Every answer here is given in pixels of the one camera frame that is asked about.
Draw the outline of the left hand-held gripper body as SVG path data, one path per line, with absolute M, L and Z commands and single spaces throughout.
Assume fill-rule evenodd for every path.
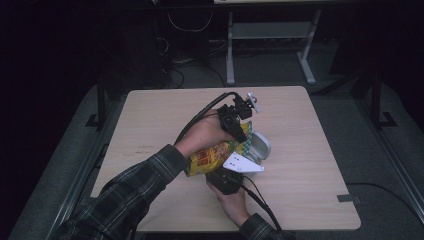
M 224 104 L 217 109 L 221 128 L 228 134 L 243 134 L 240 121 L 250 118 L 252 116 L 252 110 L 255 110 L 257 113 L 260 112 L 257 105 L 257 98 L 251 92 L 247 93 L 245 99 L 236 92 L 226 92 L 219 97 L 219 100 L 222 101 L 230 95 L 234 96 L 234 105 L 228 106 Z

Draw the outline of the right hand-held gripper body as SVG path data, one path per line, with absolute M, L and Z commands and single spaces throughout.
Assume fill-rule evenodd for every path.
M 246 174 L 264 170 L 262 159 L 254 153 L 242 156 L 233 152 L 220 167 L 206 174 L 206 180 L 222 194 L 230 195 L 241 188 Z

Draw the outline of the clear jar with white lid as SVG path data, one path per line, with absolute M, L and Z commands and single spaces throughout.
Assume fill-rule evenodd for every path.
M 246 157 L 255 164 L 261 165 L 271 153 L 269 140 L 260 132 L 254 131 L 251 138 L 251 146 Z

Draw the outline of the yellow spout pouch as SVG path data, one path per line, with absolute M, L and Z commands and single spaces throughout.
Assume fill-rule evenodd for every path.
M 206 174 L 220 167 L 233 153 L 246 156 L 252 145 L 252 122 L 241 125 L 247 140 L 239 143 L 235 140 L 224 141 L 213 147 L 201 150 L 189 158 L 189 166 L 185 170 L 187 177 Z

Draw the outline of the person's right hand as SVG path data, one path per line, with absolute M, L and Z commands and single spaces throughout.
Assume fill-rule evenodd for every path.
M 225 195 L 211 183 L 207 183 L 207 186 L 216 194 L 216 198 L 221 204 L 226 216 L 238 228 L 250 218 L 246 206 L 245 191 L 243 189 L 239 189 L 234 194 Z

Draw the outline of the person's left hand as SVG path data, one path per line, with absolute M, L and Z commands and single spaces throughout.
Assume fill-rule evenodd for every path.
M 233 137 L 221 128 L 217 116 L 208 116 L 194 124 L 174 147 L 188 158 L 201 150 L 232 139 Z

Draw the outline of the grey tape strip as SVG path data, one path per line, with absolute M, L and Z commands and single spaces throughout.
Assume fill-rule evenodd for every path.
M 360 198 L 352 194 L 337 195 L 337 199 L 340 203 L 343 203 L 343 202 L 353 202 L 355 204 L 361 203 Z

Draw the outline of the black metal stand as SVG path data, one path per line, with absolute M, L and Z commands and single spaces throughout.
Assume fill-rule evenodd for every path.
M 357 81 L 351 90 L 354 99 L 363 99 L 368 92 L 370 95 L 369 114 L 375 128 L 396 127 L 397 123 L 389 112 L 381 111 L 382 82 L 378 72 L 372 67 L 365 67 L 358 73 Z
M 97 91 L 97 113 L 91 114 L 86 122 L 86 127 L 95 127 L 100 131 L 106 121 L 106 93 L 103 77 L 100 76 L 96 85 Z

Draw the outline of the white metal desk frame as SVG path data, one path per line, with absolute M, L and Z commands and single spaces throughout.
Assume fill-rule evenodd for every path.
M 233 41 L 257 39 L 304 39 L 306 41 L 302 51 L 297 53 L 306 82 L 316 83 L 314 74 L 309 66 L 307 57 L 318 27 L 322 10 L 314 12 L 310 21 L 301 22 L 265 22 L 265 23 L 237 23 L 233 21 L 233 13 L 229 13 L 227 28 L 227 55 L 226 55 L 226 83 L 235 85 Z

